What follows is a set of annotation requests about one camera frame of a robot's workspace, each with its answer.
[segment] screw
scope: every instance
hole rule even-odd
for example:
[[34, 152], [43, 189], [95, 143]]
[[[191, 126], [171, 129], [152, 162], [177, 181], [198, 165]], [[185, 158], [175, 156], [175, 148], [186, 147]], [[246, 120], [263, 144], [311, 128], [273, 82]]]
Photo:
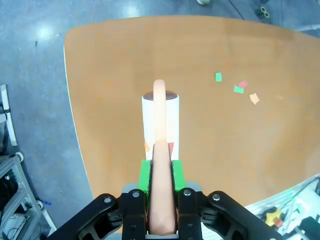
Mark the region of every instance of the screw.
[[220, 196], [218, 194], [213, 194], [212, 199], [215, 201], [219, 201], [220, 200]]
[[105, 202], [106, 204], [110, 203], [110, 202], [111, 202], [111, 198], [110, 198], [110, 197], [106, 197], [106, 198], [104, 199], [104, 202]]
[[186, 189], [186, 190], [183, 191], [183, 194], [185, 196], [190, 196], [191, 195], [191, 191], [189, 189]]
[[139, 197], [139, 195], [140, 195], [140, 193], [139, 193], [138, 191], [134, 191], [134, 192], [132, 193], [132, 196], [133, 196], [134, 198]]

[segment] wooden table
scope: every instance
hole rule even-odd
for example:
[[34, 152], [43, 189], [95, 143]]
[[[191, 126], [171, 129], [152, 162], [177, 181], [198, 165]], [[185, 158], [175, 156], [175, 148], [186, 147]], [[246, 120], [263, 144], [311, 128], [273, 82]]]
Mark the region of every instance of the wooden table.
[[[222, 190], [248, 205], [320, 172], [319, 39], [238, 19], [155, 16], [75, 27], [64, 44], [95, 197], [138, 181], [141, 96], [156, 79], [180, 96], [184, 176], [205, 194]], [[243, 80], [244, 94], [233, 92]]]

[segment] green paper scrap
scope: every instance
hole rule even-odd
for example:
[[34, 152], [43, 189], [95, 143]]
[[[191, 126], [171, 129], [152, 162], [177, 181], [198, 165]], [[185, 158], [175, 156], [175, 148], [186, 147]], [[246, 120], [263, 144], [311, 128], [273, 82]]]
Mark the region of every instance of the green paper scrap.
[[239, 87], [239, 86], [234, 86], [234, 90], [235, 93], [239, 93], [239, 94], [243, 94], [244, 93], [244, 89]]
[[222, 82], [221, 72], [216, 72], [216, 73], [215, 73], [215, 81], [216, 81], [216, 82]]

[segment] cable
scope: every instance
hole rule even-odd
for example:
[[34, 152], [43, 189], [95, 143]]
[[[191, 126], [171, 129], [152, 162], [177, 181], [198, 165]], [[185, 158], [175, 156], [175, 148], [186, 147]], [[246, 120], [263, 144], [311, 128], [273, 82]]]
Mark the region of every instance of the cable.
[[23, 220], [22, 223], [18, 226], [17, 230], [15, 231], [13, 237], [10, 238], [10, 240], [15, 239], [17, 233], [19, 232], [19, 228], [20, 228], [26, 221], [27, 221], [27, 217], [25, 216], [25, 217], [24, 217], [24, 220]]
[[310, 184], [314, 183], [315, 181], [319, 181], [320, 177], [315, 177], [314, 179], [312, 179], [310, 182], [306, 183], [295, 195], [293, 195], [293, 197], [288, 200], [281, 208], [280, 210], [282, 210], [288, 203], [290, 203], [296, 196], [298, 196], [303, 190], [306, 189], [306, 187], [308, 187]]
[[242, 14], [239, 12], [238, 8], [236, 8], [236, 6], [233, 4], [233, 2], [231, 0], [228, 0], [228, 1], [233, 6], [233, 8], [237, 11], [237, 13], [240, 15], [242, 20], [245, 20], [244, 16], [242, 16]]
[[284, 233], [287, 233], [288, 229], [290, 227], [291, 218], [294, 213], [294, 207], [295, 207], [295, 201], [291, 201], [291, 206], [288, 209], [288, 212], [287, 212], [287, 214], [283, 220], [283, 223], [282, 223], [282, 225], [284, 225], [284, 223], [286, 223], [286, 227], [283, 227]]
[[16, 228], [16, 227], [13, 227], [13, 228], [11, 228], [9, 231], [8, 231], [8, 233], [6, 234], [6, 237], [8, 238], [8, 236], [9, 236], [9, 234], [10, 234], [10, 232], [12, 231], [12, 230], [19, 230], [18, 228]]
[[1, 210], [1, 215], [0, 215], [0, 227], [1, 227], [1, 224], [2, 224], [2, 217], [4, 216], [4, 211], [5, 211], [5, 209], [2, 209], [2, 210]]
[[34, 238], [33, 240], [36, 240], [37, 238], [39, 238], [41, 236], [41, 233], [42, 233], [42, 226], [40, 224], [40, 222], [38, 222], [39, 226], [40, 226], [40, 232], [38, 234], [38, 236], [36, 236], [36, 238]]
[[[0, 114], [4, 114], [5, 111], [4, 111], [4, 106], [3, 106], [2, 102], [0, 102], [0, 108], [1, 108]], [[0, 155], [5, 155], [5, 152], [6, 152], [7, 147], [8, 147], [8, 139], [9, 139], [9, 131], [8, 131], [7, 124], [4, 123], [2, 150], [0, 152]]]

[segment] red paper scrap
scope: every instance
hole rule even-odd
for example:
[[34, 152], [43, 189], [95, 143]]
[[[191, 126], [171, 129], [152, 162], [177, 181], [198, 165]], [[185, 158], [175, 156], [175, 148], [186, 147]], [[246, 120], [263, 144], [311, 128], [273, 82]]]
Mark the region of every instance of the red paper scrap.
[[246, 86], [248, 86], [248, 82], [246, 80], [244, 80], [244, 81], [240, 82], [237, 86], [239, 88], [244, 89]]
[[172, 151], [174, 150], [174, 144], [174, 142], [169, 142], [170, 156], [172, 155]]

